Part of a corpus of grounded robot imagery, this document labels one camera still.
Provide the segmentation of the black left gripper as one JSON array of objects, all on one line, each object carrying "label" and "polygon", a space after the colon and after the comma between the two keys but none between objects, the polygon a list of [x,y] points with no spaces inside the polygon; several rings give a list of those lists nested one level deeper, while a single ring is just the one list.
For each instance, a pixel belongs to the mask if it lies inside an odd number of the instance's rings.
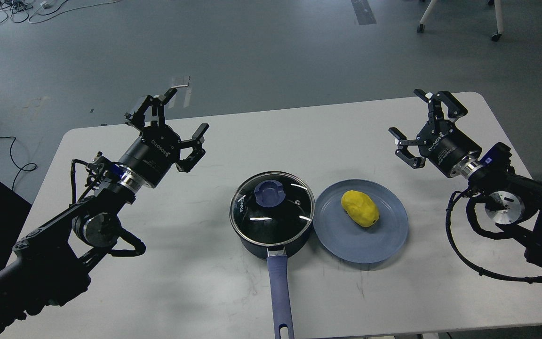
[{"label": "black left gripper", "polygon": [[[201,124],[191,139],[180,141],[168,125],[164,107],[174,98],[177,88],[169,88],[163,95],[146,95],[134,109],[124,115],[124,123],[140,131],[140,136],[119,159],[119,163],[141,176],[149,187],[155,188],[175,163],[179,172],[190,172],[204,157],[204,135],[209,124]],[[153,120],[145,124],[146,112]],[[179,159],[180,151],[191,149],[190,154]]]}]

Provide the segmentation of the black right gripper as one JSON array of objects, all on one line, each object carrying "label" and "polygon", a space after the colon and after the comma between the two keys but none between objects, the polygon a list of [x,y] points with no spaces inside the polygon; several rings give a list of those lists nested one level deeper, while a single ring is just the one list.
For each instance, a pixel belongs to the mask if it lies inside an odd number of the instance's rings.
[{"label": "black right gripper", "polygon": [[[447,178],[458,176],[455,168],[466,156],[478,157],[480,145],[460,131],[455,123],[468,114],[468,109],[448,91],[433,94],[415,89],[414,94],[428,105],[428,123],[422,129],[422,138],[407,137],[396,127],[390,127],[397,149],[394,154],[411,168],[425,166],[430,161]],[[413,156],[409,146],[422,146],[422,156]]]}]

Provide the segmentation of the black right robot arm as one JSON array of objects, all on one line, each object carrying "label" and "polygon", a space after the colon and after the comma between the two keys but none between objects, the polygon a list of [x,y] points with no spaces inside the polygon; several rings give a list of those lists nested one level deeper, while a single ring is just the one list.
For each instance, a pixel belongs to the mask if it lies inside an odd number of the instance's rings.
[{"label": "black right robot arm", "polygon": [[472,230],[490,240],[515,240],[525,260],[542,268],[542,182],[518,175],[510,161],[511,149],[496,143],[486,154],[456,126],[467,109],[448,91],[436,94],[415,89],[428,106],[428,120],[414,139],[391,127],[395,151],[411,168],[429,161],[445,177],[461,176],[464,191],[454,191],[447,202],[445,228],[450,246],[460,260],[478,275],[519,283],[542,283],[542,275],[514,277],[491,272],[468,260],[456,246],[451,216],[461,198],[467,198],[465,214]]}]

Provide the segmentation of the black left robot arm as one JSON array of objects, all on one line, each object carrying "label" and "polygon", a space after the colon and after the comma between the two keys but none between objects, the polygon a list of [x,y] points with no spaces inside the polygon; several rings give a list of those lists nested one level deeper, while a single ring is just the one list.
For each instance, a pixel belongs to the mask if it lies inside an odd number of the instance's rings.
[{"label": "black left robot arm", "polygon": [[166,124],[164,108],[179,87],[146,95],[126,113],[138,138],[118,161],[98,152],[90,162],[73,159],[71,203],[13,246],[16,260],[0,271],[0,334],[16,320],[62,307],[88,290],[90,272],[105,256],[135,257],[146,245],[122,226],[118,213],[142,187],[155,188],[175,166],[190,172],[205,154],[201,124],[182,140]]}]

